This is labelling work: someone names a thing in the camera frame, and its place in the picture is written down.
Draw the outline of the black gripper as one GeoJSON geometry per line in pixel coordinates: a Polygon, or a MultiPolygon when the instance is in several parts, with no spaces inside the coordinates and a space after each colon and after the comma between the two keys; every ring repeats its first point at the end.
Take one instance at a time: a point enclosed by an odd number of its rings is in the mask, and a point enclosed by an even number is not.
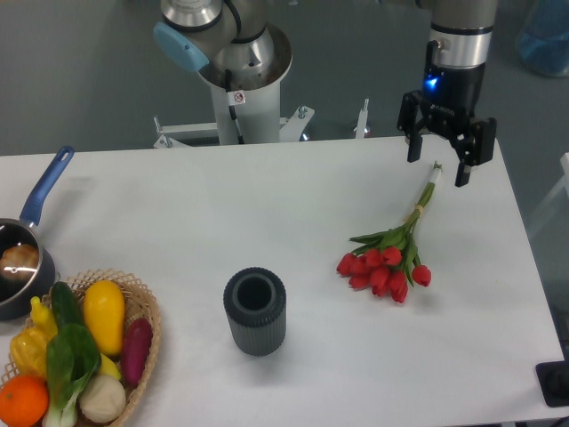
{"type": "Polygon", "coordinates": [[[497,120],[475,115],[485,66],[452,69],[427,67],[422,87],[403,95],[397,128],[405,134],[407,161],[421,158],[423,130],[448,140],[459,164],[454,185],[469,183],[473,165],[493,158],[497,120]]]}

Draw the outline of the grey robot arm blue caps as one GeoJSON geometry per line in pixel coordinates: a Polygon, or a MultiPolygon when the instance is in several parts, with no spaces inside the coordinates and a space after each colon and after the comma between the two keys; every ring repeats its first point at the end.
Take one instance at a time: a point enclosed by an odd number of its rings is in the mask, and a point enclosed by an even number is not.
{"type": "MultiPolygon", "coordinates": [[[[497,123],[475,106],[485,73],[497,4],[421,1],[431,12],[421,88],[401,101],[397,129],[407,158],[421,156],[422,135],[449,141],[459,159],[455,183],[493,158],[497,123]]],[[[266,18],[262,1],[164,1],[153,29],[161,51],[210,87],[223,145],[298,141],[313,110],[299,107],[283,121],[280,84],[292,63],[285,34],[266,18]]]]}

